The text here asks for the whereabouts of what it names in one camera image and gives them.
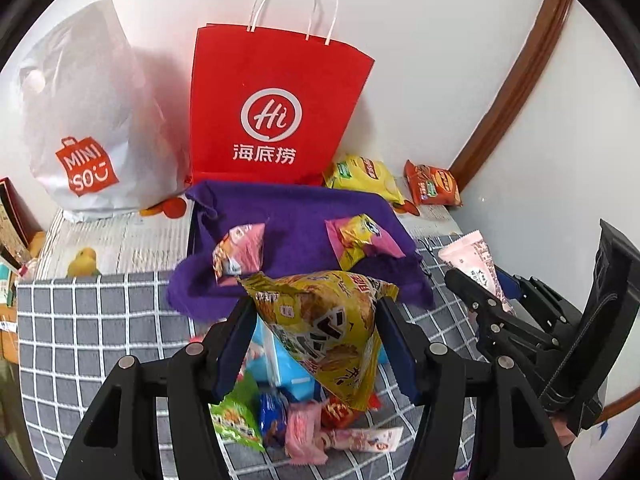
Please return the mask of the person right hand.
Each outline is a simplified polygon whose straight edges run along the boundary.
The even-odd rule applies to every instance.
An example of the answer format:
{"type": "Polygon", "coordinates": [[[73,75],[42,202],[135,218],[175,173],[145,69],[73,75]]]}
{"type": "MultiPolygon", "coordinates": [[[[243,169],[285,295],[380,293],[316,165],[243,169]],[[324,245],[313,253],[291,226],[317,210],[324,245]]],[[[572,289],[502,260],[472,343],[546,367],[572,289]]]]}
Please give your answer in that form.
{"type": "Polygon", "coordinates": [[[550,416],[553,429],[563,448],[570,446],[577,438],[576,434],[567,426],[566,417],[563,414],[550,416]]]}

